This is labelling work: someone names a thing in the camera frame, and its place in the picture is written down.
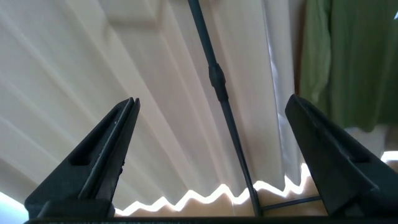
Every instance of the green fabric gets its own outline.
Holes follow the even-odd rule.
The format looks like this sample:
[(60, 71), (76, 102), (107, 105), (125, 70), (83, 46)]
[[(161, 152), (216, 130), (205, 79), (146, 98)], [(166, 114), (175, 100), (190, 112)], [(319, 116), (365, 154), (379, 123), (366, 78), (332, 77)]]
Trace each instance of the green fabric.
[(300, 95), (342, 128), (398, 124), (395, 0), (307, 0)]

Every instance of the white fabric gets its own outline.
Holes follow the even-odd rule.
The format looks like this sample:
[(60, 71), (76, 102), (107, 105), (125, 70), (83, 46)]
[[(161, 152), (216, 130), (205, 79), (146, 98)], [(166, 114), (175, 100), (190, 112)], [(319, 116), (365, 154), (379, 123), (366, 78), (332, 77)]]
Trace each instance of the white fabric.
[[(273, 48), (275, 101), (263, 4), (201, 1), (252, 179), (283, 190), (285, 170), (300, 181), (291, 130), (281, 124), (282, 159), (278, 128), (293, 91), (292, 60)], [(271, 44), (280, 35), (289, 34), (275, 33)], [(176, 204), (188, 190), (207, 196), (220, 184), (243, 191), (187, 1), (0, 1), (0, 174), (8, 183), (0, 191), (23, 200), (129, 96), (142, 106), (116, 207), (161, 197)]]

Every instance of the hanging garment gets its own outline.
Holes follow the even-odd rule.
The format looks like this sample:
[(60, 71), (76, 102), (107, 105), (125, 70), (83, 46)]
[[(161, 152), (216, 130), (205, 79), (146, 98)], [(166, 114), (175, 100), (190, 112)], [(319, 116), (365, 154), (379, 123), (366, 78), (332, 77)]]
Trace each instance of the hanging garment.
[(308, 0), (300, 94), (342, 128), (398, 124), (398, 1)]

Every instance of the curtain fold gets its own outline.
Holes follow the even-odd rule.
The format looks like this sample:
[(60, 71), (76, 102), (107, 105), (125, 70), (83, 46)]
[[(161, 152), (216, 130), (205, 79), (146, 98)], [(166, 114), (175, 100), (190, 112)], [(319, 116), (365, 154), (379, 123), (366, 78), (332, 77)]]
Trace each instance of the curtain fold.
[[(294, 88), (288, 15), (267, 10), (288, 13), (287, 1), (200, 3), (252, 179), (283, 190), (286, 174), (299, 184), (284, 115)], [(207, 197), (221, 184), (241, 195), (243, 175), (188, 2), (0, 1), (0, 167), (18, 173), (6, 181), (29, 183), (0, 185), (3, 193), (22, 202), (129, 96), (142, 106), (117, 208), (163, 197), (176, 204), (189, 190)]]

